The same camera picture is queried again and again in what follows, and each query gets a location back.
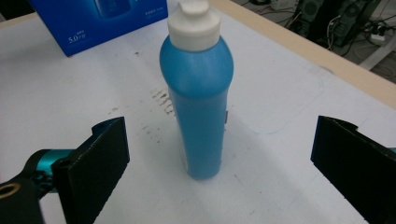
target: table surface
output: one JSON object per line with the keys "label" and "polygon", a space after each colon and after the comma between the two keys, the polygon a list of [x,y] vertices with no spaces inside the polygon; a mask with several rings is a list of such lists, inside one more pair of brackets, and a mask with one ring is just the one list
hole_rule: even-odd
{"label": "table surface", "polygon": [[[91,126],[124,116],[131,162],[95,223],[366,223],[309,160],[316,122],[344,119],[395,147],[394,85],[232,2],[211,3],[235,66],[216,177],[192,180],[181,163],[161,98],[166,20],[67,58],[30,15],[0,29],[0,182],[35,151],[78,147]],[[47,223],[65,223],[58,195],[41,208]]]}

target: blue bottle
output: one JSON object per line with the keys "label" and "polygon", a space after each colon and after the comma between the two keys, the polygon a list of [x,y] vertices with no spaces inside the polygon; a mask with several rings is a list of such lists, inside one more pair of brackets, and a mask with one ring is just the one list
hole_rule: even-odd
{"label": "blue bottle", "polygon": [[168,18],[160,65],[176,112],[185,166],[194,179],[219,172],[233,58],[207,1],[179,3]]}

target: blue box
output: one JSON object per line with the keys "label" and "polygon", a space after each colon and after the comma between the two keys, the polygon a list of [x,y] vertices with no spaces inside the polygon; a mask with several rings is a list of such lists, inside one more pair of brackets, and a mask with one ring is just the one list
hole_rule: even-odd
{"label": "blue box", "polygon": [[166,0],[29,0],[66,56],[167,18]]}

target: white bottle cap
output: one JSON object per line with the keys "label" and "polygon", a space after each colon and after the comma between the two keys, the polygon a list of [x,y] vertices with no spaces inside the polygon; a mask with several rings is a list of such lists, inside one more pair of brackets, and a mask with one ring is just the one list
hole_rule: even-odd
{"label": "white bottle cap", "polygon": [[184,1],[168,18],[171,43],[190,51],[210,49],[219,41],[220,16],[207,0]]}

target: teal metal part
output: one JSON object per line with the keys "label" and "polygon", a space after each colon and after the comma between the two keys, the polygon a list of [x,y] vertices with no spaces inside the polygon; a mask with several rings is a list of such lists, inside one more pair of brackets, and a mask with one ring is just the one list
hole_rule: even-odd
{"label": "teal metal part", "polygon": [[37,171],[44,171],[47,175],[53,176],[50,166],[57,160],[67,157],[73,149],[53,149],[41,157],[35,168]]}

